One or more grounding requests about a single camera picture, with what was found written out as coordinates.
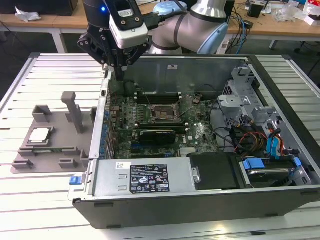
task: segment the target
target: power supply label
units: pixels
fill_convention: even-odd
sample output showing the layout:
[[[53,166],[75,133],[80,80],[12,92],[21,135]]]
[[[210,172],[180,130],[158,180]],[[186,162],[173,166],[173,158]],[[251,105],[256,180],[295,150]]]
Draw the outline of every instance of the power supply label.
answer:
[[[170,192],[167,164],[131,165],[130,192],[132,194]]]

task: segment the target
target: blue tab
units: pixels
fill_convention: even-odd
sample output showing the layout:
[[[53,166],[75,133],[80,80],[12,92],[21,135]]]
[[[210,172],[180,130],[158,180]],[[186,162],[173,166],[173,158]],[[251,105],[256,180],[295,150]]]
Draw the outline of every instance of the blue tab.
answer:
[[[295,158],[293,159],[293,161],[294,161],[296,167],[302,166],[302,163],[301,163],[301,161],[300,161],[300,159],[299,159],[298,157],[295,157]]]
[[[82,184],[82,177],[81,176],[72,176],[70,177],[69,185],[74,186],[74,185],[81,185]]]
[[[268,141],[266,142],[266,153],[269,154],[271,152],[271,143],[272,143],[272,138],[269,137]]]
[[[261,158],[247,158],[243,161],[244,168],[248,169],[264,169],[265,165]]]
[[[271,146],[271,156],[275,157],[275,159],[279,159],[277,155],[277,147],[278,147],[279,140],[278,138],[274,138]]]

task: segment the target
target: black device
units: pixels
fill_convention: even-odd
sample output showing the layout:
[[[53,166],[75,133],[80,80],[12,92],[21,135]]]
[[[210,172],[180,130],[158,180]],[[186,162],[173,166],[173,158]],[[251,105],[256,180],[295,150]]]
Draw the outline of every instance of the black device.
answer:
[[[1,0],[0,13],[14,14],[16,7],[28,13],[44,15],[72,16],[78,0]]]
[[[224,5],[224,12],[226,14],[226,19],[225,22],[228,23],[230,16],[232,14],[232,9],[234,8],[235,5],[235,0],[226,0],[225,5]]]
[[[244,20],[243,23],[246,29],[251,29],[254,26],[254,23],[248,20]]]
[[[248,10],[248,17],[259,18],[262,9],[264,9],[262,4],[251,4]]]

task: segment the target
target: white paper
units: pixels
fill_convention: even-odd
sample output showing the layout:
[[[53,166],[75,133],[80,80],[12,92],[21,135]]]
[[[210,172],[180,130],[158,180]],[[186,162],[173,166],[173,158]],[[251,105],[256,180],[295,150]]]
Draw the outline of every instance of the white paper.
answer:
[[[15,7],[15,11],[16,11],[15,16],[26,23],[29,21],[35,21],[35,20],[41,19],[41,17],[37,12],[25,12],[25,11],[19,10],[17,7]]]
[[[288,4],[292,4],[292,6],[294,6],[294,7],[298,7],[299,6],[299,2],[293,1],[293,0],[289,0]]]
[[[295,19],[300,19],[300,20],[302,20],[302,21],[305,20],[306,16],[307,16],[307,15],[305,15],[304,12],[301,11],[300,9],[299,9],[298,11],[296,11],[296,13],[293,15],[293,17],[294,17]]]

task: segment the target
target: red wire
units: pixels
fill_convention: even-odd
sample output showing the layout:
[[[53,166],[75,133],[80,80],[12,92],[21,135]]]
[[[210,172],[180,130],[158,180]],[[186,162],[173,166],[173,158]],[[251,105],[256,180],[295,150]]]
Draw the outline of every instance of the red wire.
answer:
[[[283,139],[279,136],[279,134],[277,134],[277,137],[280,139],[280,154],[281,154],[281,156],[283,156],[283,155],[284,155],[284,141],[283,141]]]

